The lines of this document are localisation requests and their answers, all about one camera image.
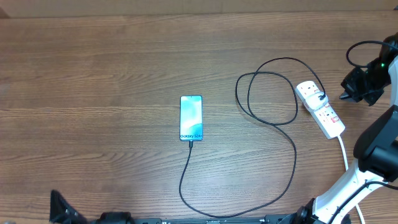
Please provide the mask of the blue Galaxy smartphone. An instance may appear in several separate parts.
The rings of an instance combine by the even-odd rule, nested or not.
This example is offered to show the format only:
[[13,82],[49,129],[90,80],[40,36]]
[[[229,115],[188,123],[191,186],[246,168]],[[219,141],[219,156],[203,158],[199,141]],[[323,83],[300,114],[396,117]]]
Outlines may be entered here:
[[203,97],[186,95],[180,97],[180,140],[203,139]]

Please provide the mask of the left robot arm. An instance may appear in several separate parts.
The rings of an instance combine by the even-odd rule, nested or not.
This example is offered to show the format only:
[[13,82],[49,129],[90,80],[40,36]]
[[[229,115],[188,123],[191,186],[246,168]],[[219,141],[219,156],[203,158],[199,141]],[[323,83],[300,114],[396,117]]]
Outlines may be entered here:
[[130,212],[106,212],[97,220],[88,220],[78,213],[57,190],[50,193],[50,223],[61,224],[134,224]]

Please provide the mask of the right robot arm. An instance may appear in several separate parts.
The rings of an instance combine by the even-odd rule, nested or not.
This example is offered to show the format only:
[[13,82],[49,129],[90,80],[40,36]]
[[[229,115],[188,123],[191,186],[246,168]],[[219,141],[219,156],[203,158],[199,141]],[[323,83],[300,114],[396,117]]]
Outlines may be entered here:
[[380,187],[393,189],[397,179],[397,35],[384,39],[379,56],[353,65],[341,82],[340,99],[369,105],[391,86],[390,107],[356,141],[354,159],[324,194],[311,199],[281,223],[350,223],[349,212]]

